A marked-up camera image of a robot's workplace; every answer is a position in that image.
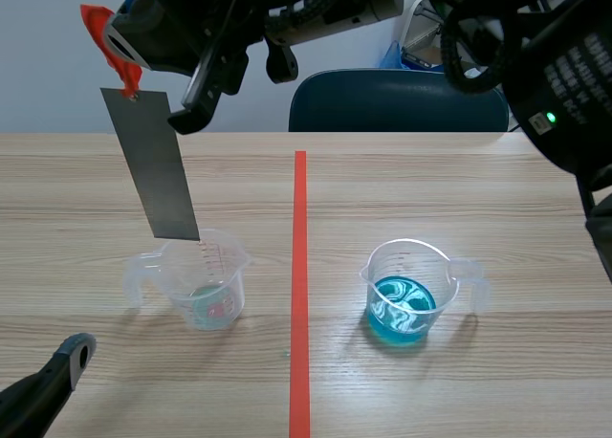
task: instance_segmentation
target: blue chair backrest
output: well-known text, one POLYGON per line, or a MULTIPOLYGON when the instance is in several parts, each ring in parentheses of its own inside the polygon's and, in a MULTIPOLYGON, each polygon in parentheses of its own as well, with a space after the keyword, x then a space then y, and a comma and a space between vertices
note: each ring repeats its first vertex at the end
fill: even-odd
POLYGON ((462 94, 442 74, 338 70, 302 82, 289 131, 506 132, 508 120, 500 92, 462 94))

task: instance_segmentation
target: plastic measuring cup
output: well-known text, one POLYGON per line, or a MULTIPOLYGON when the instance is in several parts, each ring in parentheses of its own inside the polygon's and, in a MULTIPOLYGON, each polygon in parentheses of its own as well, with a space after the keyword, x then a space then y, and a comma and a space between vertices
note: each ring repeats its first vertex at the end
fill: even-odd
POLYGON ((200 242, 171 240, 133 256, 123 275, 132 307, 141 307, 150 280, 181 311, 187 326, 216 330, 230 325, 245 305, 243 270, 251 259, 241 243, 219 230, 200 230, 200 242))
POLYGON ((489 282, 480 264, 449 259, 415 239, 397 239, 378 246, 360 276, 369 285, 368 321, 391 343, 411 343, 426 336, 462 286, 472 287, 473 312, 484 311, 489 300, 489 282))

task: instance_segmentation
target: cup handle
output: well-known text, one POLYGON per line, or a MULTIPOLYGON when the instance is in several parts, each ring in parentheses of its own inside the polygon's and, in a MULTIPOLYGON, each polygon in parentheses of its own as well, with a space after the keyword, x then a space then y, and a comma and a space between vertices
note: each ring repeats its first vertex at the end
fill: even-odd
POLYGON ((489 305, 491 284, 485 278, 482 265, 468 259, 451 259, 448 264, 448 278, 457 280, 457 286, 471 286, 471 310, 481 314, 489 305))
POLYGON ((475 314, 482 314, 489 306, 491 297, 491 284, 486 278, 474 278, 459 280, 459 286, 471 285, 471 311, 475 314))
POLYGON ((160 270, 158 253, 142 253, 127 260, 123 273, 123 294, 132 308, 142 307, 142 283, 160 270))

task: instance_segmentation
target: red tape line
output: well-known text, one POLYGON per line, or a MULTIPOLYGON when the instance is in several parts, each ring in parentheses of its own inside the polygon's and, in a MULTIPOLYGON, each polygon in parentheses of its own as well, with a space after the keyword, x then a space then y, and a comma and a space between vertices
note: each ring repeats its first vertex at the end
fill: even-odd
POLYGON ((306 186, 306 151, 296 151, 294 182, 294 248, 291 283, 289 438, 310 438, 308 209, 306 186))

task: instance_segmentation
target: wooden table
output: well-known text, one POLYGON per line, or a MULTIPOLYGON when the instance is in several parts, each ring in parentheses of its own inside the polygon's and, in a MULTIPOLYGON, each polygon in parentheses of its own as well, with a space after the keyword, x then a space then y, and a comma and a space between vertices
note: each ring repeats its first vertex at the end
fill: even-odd
POLYGON ((309 160, 312 435, 578 438, 612 434, 612 285, 573 179, 519 134, 197 134, 182 138, 201 227, 254 257, 230 331, 187 330, 158 292, 139 314, 125 258, 153 239, 112 135, 0 136, 0 386, 63 339, 98 351, 50 437, 288 433, 294 151, 309 160), (480 260, 426 344, 392 350, 362 321, 357 271, 381 242, 480 260))

